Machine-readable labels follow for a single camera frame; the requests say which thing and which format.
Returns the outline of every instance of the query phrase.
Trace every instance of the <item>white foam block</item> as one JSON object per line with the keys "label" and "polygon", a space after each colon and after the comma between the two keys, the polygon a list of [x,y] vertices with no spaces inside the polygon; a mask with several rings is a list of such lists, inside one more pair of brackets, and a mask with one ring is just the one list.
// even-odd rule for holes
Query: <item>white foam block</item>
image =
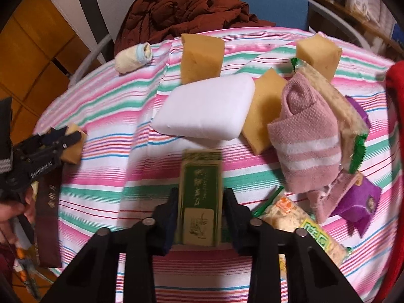
{"label": "white foam block", "polygon": [[235,74],[178,86],[151,127],[172,136],[215,140],[237,138],[254,96],[250,75]]}

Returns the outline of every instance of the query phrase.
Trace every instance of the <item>rust-colored down jacket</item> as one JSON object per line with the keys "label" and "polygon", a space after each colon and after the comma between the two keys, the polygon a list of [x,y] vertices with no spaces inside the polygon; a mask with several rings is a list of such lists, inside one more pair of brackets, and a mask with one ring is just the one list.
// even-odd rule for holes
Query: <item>rust-colored down jacket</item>
{"label": "rust-colored down jacket", "polygon": [[248,13],[239,0],[136,0],[129,8],[115,41],[115,55],[138,43],[150,44],[231,27],[274,26]]}

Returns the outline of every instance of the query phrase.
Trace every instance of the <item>red cloth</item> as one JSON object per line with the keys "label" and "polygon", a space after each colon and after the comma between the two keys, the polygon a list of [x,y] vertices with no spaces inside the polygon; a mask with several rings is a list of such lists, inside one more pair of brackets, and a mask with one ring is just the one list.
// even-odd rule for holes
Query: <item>red cloth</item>
{"label": "red cloth", "polygon": [[182,33],[274,25],[250,14],[248,4],[240,0],[135,0],[116,38],[114,53]]}
{"label": "red cloth", "polygon": [[0,272],[12,286],[14,255],[9,247],[0,244]]}
{"label": "red cloth", "polygon": [[[402,122],[404,122],[404,61],[399,61],[391,66],[386,74],[386,87],[394,89],[398,101],[399,116],[401,121],[400,128],[400,150],[401,160],[404,161],[404,133]],[[400,215],[398,219],[397,235],[386,276],[381,287],[374,298],[373,303],[381,303],[393,288],[404,261],[404,203],[401,204]]]}

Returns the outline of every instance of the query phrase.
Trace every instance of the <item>tablecloth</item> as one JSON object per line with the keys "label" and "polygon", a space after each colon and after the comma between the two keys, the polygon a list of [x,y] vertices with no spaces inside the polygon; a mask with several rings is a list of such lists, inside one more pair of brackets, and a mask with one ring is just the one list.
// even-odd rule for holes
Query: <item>tablecloth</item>
{"label": "tablecloth", "polygon": [[[273,67],[289,78],[296,40],[312,34],[262,27],[206,35],[225,41],[221,76],[246,72],[258,78]],[[353,248],[341,271],[363,300],[370,301],[388,266],[402,198],[397,114],[383,82],[392,62],[332,40],[343,48],[332,83],[342,94],[354,97],[372,123],[360,170],[383,192],[363,238],[339,216],[329,218],[324,228],[338,242]],[[238,202],[250,209],[284,183],[273,148],[254,156],[242,136],[219,142],[165,136],[150,127],[157,110],[180,85],[183,46],[177,38],[154,44],[152,50],[153,60],[135,72],[119,75],[114,61],[96,69],[56,99],[36,126],[36,132],[44,132],[50,126],[73,122],[88,134],[81,164],[64,167],[59,206],[63,267],[98,228],[132,226],[164,203],[170,188],[178,186],[183,149],[219,147],[224,159],[223,185],[233,188]],[[304,194],[288,195],[310,211]],[[251,259],[239,257],[229,243],[217,248],[174,245],[166,257],[154,258],[157,301],[246,302],[250,268]],[[123,272],[121,255],[117,302],[122,302]],[[282,302],[287,302],[286,282],[281,283]]]}

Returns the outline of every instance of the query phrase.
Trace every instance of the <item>person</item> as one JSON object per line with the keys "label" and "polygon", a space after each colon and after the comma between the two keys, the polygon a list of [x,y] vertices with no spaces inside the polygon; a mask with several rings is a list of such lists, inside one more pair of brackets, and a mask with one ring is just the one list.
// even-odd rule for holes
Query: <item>person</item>
{"label": "person", "polygon": [[30,187],[26,192],[26,205],[17,201],[0,202],[0,272],[11,284],[14,264],[14,244],[17,237],[13,233],[10,220],[22,213],[30,223],[35,221],[35,202]]}

